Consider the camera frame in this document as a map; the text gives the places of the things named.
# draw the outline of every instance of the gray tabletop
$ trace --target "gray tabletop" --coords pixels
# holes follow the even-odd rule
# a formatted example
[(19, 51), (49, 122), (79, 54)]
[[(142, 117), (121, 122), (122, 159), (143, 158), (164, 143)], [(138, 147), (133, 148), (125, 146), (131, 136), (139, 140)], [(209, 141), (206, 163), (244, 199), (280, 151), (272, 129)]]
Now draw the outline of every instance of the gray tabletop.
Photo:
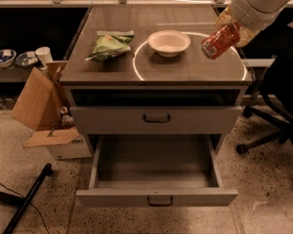
[[(96, 5), (85, 23), (65, 68), (63, 85), (246, 85), (251, 78), (234, 49), (215, 60), (201, 51), (200, 42), (212, 33), (217, 18), (211, 5)], [(186, 33), (187, 50), (174, 58), (155, 53), (148, 36), (159, 30)], [(97, 41), (97, 31), (133, 30), (131, 51), (106, 61), (85, 60)]]

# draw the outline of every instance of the drawer handle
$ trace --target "drawer handle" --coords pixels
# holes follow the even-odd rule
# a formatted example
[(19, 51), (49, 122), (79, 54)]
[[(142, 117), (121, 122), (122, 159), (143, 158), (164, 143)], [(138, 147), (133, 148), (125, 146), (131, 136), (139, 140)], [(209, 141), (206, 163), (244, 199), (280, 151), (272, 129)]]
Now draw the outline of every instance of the drawer handle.
[(151, 207), (171, 207), (173, 205), (173, 197), (170, 197), (170, 202), (167, 204), (153, 204), (150, 202), (150, 198), (147, 197), (147, 204)]
[(167, 114), (163, 118), (151, 118), (144, 114), (144, 121), (147, 123), (168, 123), (170, 121), (170, 115)]

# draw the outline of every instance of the black cable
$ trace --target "black cable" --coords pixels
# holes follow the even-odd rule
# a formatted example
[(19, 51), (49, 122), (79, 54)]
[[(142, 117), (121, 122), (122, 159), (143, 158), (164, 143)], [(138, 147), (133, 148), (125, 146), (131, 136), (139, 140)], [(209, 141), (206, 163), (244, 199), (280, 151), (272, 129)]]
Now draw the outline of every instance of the black cable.
[[(15, 190), (13, 190), (13, 189), (10, 189), (10, 188), (8, 188), (7, 186), (5, 186), (3, 183), (1, 183), (0, 182), (0, 185), (2, 186), (2, 187), (4, 187), (5, 189), (7, 189), (7, 190), (9, 190), (9, 191), (11, 191), (11, 192), (13, 192), (13, 193), (15, 193), (15, 194), (17, 194), (17, 195), (19, 195), (19, 196), (21, 196), (23, 199), (25, 198), (23, 195), (21, 195), (19, 192), (17, 192), (17, 191), (15, 191)], [(47, 231), (47, 233), (48, 234), (50, 234), (50, 232), (49, 232), (49, 230), (48, 230), (48, 228), (47, 228), (47, 225), (46, 225), (46, 223), (45, 223), (45, 220), (44, 220), (44, 217), (43, 217), (43, 215), (41, 214), (41, 212), (38, 210), (38, 208), (36, 208), (34, 205), (32, 205), (31, 203), (29, 203), (37, 212), (38, 212), (38, 214), (41, 216), (41, 220), (42, 220), (42, 223), (43, 223), (43, 225), (44, 225), (44, 227), (45, 227), (45, 229), (46, 229), (46, 231)]]

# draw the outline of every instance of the open cardboard box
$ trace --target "open cardboard box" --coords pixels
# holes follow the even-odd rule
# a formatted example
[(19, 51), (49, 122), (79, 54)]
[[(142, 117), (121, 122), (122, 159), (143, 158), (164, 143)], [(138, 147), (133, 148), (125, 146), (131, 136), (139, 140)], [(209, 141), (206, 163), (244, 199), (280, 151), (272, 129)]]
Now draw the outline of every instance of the open cardboard box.
[(11, 116), (35, 131), (23, 147), (47, 146), (55, 159), (91, 157), (76, 128), (54, 130), (61, 125), (61, 107), (69, 106), (59, 83), (65, 65), (50, 62), (48, 72), (33, 68)]

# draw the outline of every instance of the bowl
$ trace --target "bowl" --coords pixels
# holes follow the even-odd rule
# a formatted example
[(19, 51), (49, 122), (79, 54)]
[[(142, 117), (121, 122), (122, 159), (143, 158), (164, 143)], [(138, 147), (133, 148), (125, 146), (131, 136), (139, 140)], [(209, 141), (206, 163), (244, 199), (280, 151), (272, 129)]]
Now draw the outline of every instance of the bowl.
[(1, 50), (0, 51), (0, 67), (6, 68), (13, 64), (17, 53), (13, 50)]
[(28, 51), (17, 56), (16, 65), (21, 68), (32, 68), (37, 65), (39, 61), (34, 51)]
[(187, 35), (175, 30), (162, 30), (152, 33), (147, 42), (159, 55), (165, 58), (177, 56), (180, 52), (185, 51), (190, 40)]

